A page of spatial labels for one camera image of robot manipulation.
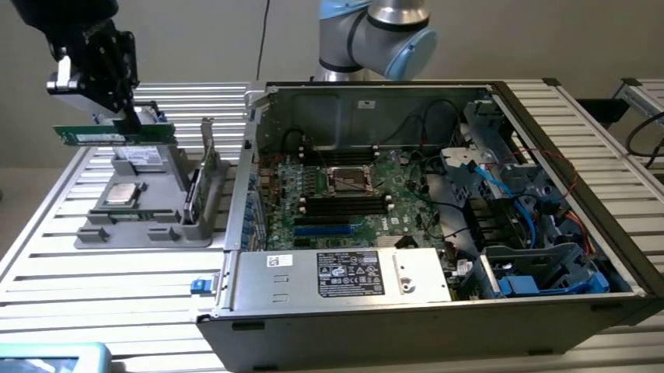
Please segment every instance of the black cable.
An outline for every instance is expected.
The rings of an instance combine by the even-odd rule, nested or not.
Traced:
[[[415,198],[418,200],[420,200],[422,202],[426,202],[427,204],[435,204],[438,206],[447,206],[447,207],[451,207],[455,210],[458,210],[460,213],[463,212],[463,209],[460,207],[458,207],[455,204],[448,204],[447,202],[438,202],[435,200],[426,199],[422,196],[419,196],[412,190],[408,189],[408,191],[412,193],[412,195],[415,196]]]
[[[384,144],[387,141],[389,141],[393,138],[393,136],[396,136],[396,134],[401,131],[403,127],[405,126],[407,120],[411,118],[415,118],[422,123],[422,118],[419,115],[408,114],[407,117],[403,118],[401,124],[399,124],[396,130],[392,132],[392,134],[387,136],[387,138],[384,138],[384,140],[377,142],[379,144]]]
[[[458,229],[456,231],[454,231],[454,232],[452,232],[452,233],[450,233],[448,235],[431,235],[431,234],[430,234],[430,232],[428,232],[428,228],[430,228],[430,226],[431,226],[431,221],[432,221],[432,220],[434,220],[434,219],[431,218],[431,219],[428,220],[428,224],[427,224],[427,225],[424,225],[424,233],[426,233],[426,235],[427,235],[431,239],[448,239],[450,237],[455,236],[458,233],[460,233],[460,232],[463,232],[463,231],[466,231],[466,230],[468,230],[468,229],[470,229],[470,227],[464,227],[464,228]]]
[[[260,80],[261,48],[265,45],[267,13],[269,13],[269,0],[265,1],[265,12],[261,15],[260,49],[257,50],[256,80]]]
[[[654,159],[659,155],[659,149],[661,149],[662,146],[664,146],[664,137],[661,138],[659,143],[657,144],[657,146],[651,150],[650,159],[647,160],[647,163],[645,163],[645,168],[646,169],[649,169],[650,166],[651,166],[651,164],[654,163]]]
[[[288,128],[283,135],[280,136],[280,152],[285,152],[285,140],[288,139],[288,135],[296,132],[299,136],[304,136],[304,132],[299,128]]]
[[[631,130],[631,132],[629,132],[629,134],[626,135],[626,151],[630,155],[637,155],[638,157],[651,157],[651,155],[654,155],[654,157],[657,157],[657,153],[658,153],[658,150],[659,150],[659,145],[661,145],[661,142],[659,142],[659,145],[654,148],[657,153],[651,153],[651,154],[645,154],[645,153],[639,153],[639,152],[635,152],[633,149],[631,149],[631,140],[633,140],[633,137],[637,135],[637,133],[651,123],[654,122],[655,120],[661,119],[664,117],[664,111],[661,113],[658,113],[657,115],[649,117],[638,126],[635,126],[635,128]]]
[[[435,99],[434,101],[431,101],[426,106],[424,115],[422,116],[422,137],[420,137],[422,144],[428,140],[426,134],[426,122],[428,118],[428,111],[431,110],[431,107],[434,107],[436,103],[446,103],[454,110],[454,117],[456,118],[456,124],[460,121],[460,110],[448,99]]]
[[[458,229],[454,233],[450,233],[448,235],[446,235],[443,237],[443,239],[448,239],[452,235],[456,235],[458,233],[463,232],[463,231],[468,231],[470,230],[470,227],[464,227],[464,228],[460,228]]]

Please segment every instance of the teal object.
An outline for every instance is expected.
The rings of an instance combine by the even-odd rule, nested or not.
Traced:
[[[110,353],[102,343],[0,343],[0,370],[6,359],[75,361],[71,373],[109,373]]]

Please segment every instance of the metal slat surface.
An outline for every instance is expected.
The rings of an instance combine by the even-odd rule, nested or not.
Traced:
[[[535,119],[554,141],[558,141],[560,150],[574,157],[572,163],[583,179],[595,180],[591,181],[591,189],[606,206],[615,214],[629,212],[619,223],[634,229],[634,242],[664,270],[661,232],[653,232],[664,218],[657,217],[661,209],[651,192],[625,172],[629,168],[623,163],[601,148],[601,142],[582,118],[568,115],[571,109],[559,94],[536,80],[508,84],[516,97],[532,105]],[[244,84],[225,83],[142,85],[136,98],[160,103],[166,117],[176,125],[181,144],[190,151],[200,146],[200,117],[196,115],[202,113],[218,114],[213,126],[214,140],[221,145],[238,146],[242,114],[236,104],[241,102],[242,90]],[[221,157],[236,157],[233,148],[221,149]],[[225,371],[190,323],[196,314],[209,310],[213,298],[190,297],[188,284],[192,279],[209,276],[218,270],[225,205],[229,199],[225,197],[220,204],[217,233],[209,248],[77,250],[73,248],[73,232],[82,222],[85,209],[94,203],[112,175],[112,154],[110,148],[97,148],[81,155],[79,166],[71,168],[62,186],[58,189],[55,186],[58,192],[37,216],[38,224],[25,240],[17,241],[11,247],[11,258],[5,257],[2,260],[0,342],[96,340],[106,344],[113,354],[113,367],[121,367],[118,371]],[[607,183],[606,180],[611,178],[626,181]],[[506,373],[536,370],[597,373],[598,369],[607,369],[609,372],[649,373],[661,371],[664,367],[662,348],[664,315],[659,314],[638,326],[606,330],[562,356],[454,361],[327,372]]]

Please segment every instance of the barcode sticker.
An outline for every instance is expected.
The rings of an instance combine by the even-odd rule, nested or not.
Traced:
[[[156,146],[126,146],[120,148],[120,152],[134,166],[160,166],[164,164]]]
[[[456,261],[456,274],[458,276],[466,276],[467,272],[472,269],[472,263],[464,259]]]
[[[292,255],[268,255],[268,267],[289,267],[292,266]]]

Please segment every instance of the workbench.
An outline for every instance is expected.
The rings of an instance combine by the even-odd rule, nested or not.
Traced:
[[[506,81],[522,105],[654,266],[664,272],[664,186],[559,86]],[[178,146],[201,152],[201,117],[213,117],[216,150],[236,160],[242,83],[144,84],[176,126]],[[0,343],[105,343],[113,371],[225,371],[192,324],[213,306],[189,284],[220,267],[233,172],[204,249],[75,249],[74,233],[112,174],[110,148],[82,148],[0,263]],[[345,369],[356,372],[664,371],[664,313],[605,330],[560,356]]]

